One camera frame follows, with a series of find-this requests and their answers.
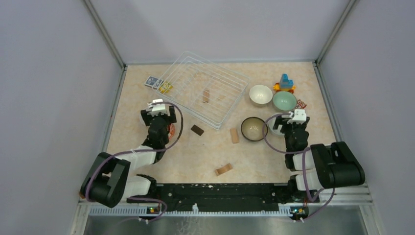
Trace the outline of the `beige ceramic bowl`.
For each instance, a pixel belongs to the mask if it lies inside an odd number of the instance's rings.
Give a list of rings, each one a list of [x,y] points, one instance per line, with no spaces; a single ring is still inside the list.
[[[271,102],[273,93],[271,89],[265,85],[254,85],[249,90],[249,98],[253,105],[262,107]]]

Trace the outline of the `light green ceramic bowl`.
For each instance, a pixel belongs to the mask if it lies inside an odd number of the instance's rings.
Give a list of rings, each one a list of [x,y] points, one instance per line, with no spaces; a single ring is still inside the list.
[[[273,96],[273,105],[280,112],[288,112],[295,108],[297,98],[290,92],[280,91]]]

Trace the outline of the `dark teal patterned bowl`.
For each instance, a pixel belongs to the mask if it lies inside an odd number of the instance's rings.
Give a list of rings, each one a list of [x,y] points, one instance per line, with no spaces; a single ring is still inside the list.
[[[261,141],[268,134],[268,126],[259,117],[248,117],[240,126],[242,136],[249,141]]]

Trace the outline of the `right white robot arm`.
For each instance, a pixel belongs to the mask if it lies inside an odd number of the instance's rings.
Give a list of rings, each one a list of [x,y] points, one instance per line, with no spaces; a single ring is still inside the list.
[[[301,201],[307,195],[306,186],[317,190],[362,185],[366,180],[365,172],[346,142],[308,144],[309,120],[309,117],[294,120],[281,115],[272,126],[284,136],[286,167],[307,174],[293,177],[296,183],[287,188],[288,198]]]

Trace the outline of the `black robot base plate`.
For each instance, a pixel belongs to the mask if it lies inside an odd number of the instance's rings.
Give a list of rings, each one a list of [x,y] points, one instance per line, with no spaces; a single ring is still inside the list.
[[[304,191],[280,183],[158,184],[145,196],[133,196],[127,203],[149,199],[157,206],[165,202],[168,212],[274,212],[281,204],[302,203]]]

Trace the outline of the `white ceramic bowl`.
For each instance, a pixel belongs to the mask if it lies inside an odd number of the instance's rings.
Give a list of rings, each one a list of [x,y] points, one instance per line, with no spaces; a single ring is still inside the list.
[[[272,117],[268,122],[267,125],[269,127],[269,130],[272,134],[283,136],[282,128],[283,128],[283,121],[284,116],[281,116],[282,113],[275,113],[274,115],[279,115],[278,117]]]

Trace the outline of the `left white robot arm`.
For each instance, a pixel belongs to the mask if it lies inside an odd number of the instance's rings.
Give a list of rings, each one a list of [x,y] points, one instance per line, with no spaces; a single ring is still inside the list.
[[[146,175],[129,177],[142,166],[158,163],[175,143],[169,142],[170,125],[184,123],[180,108],[167,101],[153,101],[140,111],[148,128],[144,142],[137,148],[109,154],[99,153],[80,188],[80,195],[89,202],[98,202],[109,208],[116,206],[122,197],[138,195],[144,202],[152,202],[157,196],[153,186],[156,181]]]

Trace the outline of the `orange patterned white bowl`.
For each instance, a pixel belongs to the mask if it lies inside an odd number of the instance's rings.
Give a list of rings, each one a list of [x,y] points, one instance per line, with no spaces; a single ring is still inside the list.
[[[175,125],[173,123],[170,124],[169,127],[168,127],[168,130],[169,130],[168,138],[169,138],[169,140],[171,140],[174,137],[175,133],[176,133]]]

